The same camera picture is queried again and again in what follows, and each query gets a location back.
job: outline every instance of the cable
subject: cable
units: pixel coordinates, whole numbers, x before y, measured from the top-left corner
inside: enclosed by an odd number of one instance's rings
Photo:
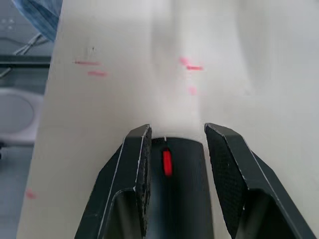
[[[5,37],[5,36],[4,37],[0,37],[0,41],[8,41],[8,42],[11,42],[13,44],[20,45],[20,46],[27,45],[27,43],[25,43],[25,42],[17,41],[17,40],[15,40],[13,38]],[[43,44],[48,43],[48,42],[49,42],[49,40],[45,39],[45,40],[43,40],[41,42],[38,42],[38,43],[34,44],[34,46],[40,46],[40,45],[43,45]]]
[[[42,37],[41,33],[38,33],[36,36],[34,36],[33,38],[31,38],[31,40],[24,45],[23,47],[21,47],[20,49],[16,50],[13,55],[25,55],[30,49],[31,47],[34,46],[34,44],[37,43],[37,41]],[[2,71],[0,73],[0,79],[4,76],[6,76],[10,71],[12,70],[11,67],[6,68],[4,71]]]

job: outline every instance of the gray floor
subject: gray floor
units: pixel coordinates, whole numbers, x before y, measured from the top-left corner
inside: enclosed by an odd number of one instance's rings
[[[0,79],[0,87],[44,94],[47,76],[47,69],[17,69]],[[32,147],[11,147],[0,151],[1,239],[16,237],[32,151]]]
[[[0,238],[16,236],[33,148],[4,148],[0,160]]]
[[[37,30],[18,12],[11,0],[0,0],[0,54],[20,45],[4,38],[28,42]],[[34,47],[28,55],[51,55],[53,43]],[[0,87],[44,94],[48,69],[15,69],[0,79]],[[0,160],[0,239],[16,238],[33,148],[3,148]]]

